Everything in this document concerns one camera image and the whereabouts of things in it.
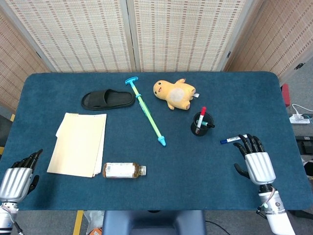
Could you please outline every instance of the blue tabletop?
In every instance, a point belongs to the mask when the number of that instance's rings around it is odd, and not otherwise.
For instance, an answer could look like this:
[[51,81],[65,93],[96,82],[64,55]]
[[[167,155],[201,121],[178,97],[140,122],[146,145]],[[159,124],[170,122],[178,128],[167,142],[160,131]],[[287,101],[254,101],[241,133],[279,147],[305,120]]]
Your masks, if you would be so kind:
[[[81,98],[90,91],[132,91],[135,83],[166,138],[162,147],[138,101],[127,108],[88,111]],[[170,110],[153,94],[158,80],[186,78],[199,98],[188,111]],[[190,131],[202,106],[215,120],[203,137]],[[56,131],[65,112],[108,114],[103,163],[136,162],[147,167],[138,179],[105,179],[47,173]],[[37,188],[20,203],[22,210],[254,210],[258,186],[240,176],[246,168],[238,149],[220,140],[250,133],[269,153],[285,207],[308,208],[312,192],[301,163],[279,82],[270,72],[41,73],[25,82],[3,157],[0,177],[15,161],[42,148],[35,173]]]

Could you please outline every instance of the yellow plush toy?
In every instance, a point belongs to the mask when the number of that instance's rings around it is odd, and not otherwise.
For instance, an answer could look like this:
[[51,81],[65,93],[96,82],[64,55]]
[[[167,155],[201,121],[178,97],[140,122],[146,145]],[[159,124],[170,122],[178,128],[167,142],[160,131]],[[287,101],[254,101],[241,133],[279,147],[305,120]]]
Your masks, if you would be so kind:
[[173,84],[160,80],[153,86],[153,92],[156,97],[166,100],[171,110],[174,108],[188,110],[196,89],[185,81],[186,79],[183,78]]

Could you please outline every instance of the bottle label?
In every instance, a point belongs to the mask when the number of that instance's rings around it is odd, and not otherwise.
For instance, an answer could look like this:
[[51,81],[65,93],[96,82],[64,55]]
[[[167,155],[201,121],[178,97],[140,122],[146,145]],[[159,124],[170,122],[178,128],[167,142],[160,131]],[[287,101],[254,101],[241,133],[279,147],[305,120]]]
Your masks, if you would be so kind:
[[107,178],[133,178],[135,166],[133,163],[107,163]]

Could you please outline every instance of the plastic bottle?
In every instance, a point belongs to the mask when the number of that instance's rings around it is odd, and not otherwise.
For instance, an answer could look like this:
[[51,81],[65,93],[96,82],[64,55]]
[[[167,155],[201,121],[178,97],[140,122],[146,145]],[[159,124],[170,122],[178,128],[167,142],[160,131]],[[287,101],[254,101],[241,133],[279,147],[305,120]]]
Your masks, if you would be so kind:
[[138,178],[146,175],[146,166],[138,163],[105,163],[103,167],[105,178]]

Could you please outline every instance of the robotic hand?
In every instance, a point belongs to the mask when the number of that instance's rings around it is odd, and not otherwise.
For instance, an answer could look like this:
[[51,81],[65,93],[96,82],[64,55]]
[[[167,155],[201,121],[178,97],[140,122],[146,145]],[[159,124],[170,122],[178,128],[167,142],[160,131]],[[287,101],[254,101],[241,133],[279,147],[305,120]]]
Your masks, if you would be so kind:
[[22,229],[15,222],[21,202],[37,186],[39,175],[35,175],[31,181],[34,169],[42,149],[33,153],[28,158],[15,162],[7,169],[0,186],[0,235],[11,234],[13,225],[18,229],[19,235],[23,235]]
[[258,207],[257,214],[268,220],[274,234],[294,235],[279,193],[272,186],[276,176],[268,153],[265,152],[262,143],[256,136],[247,134],[251,144],[244,136],[239,135],[239,137],[243,141],[244,147],[239,143],[234,143],[234,146],[239,148],[243,155],[248,172],[242,170],[237,163],[234,166],[240,175],[260,186],[259,196],[262,204]]

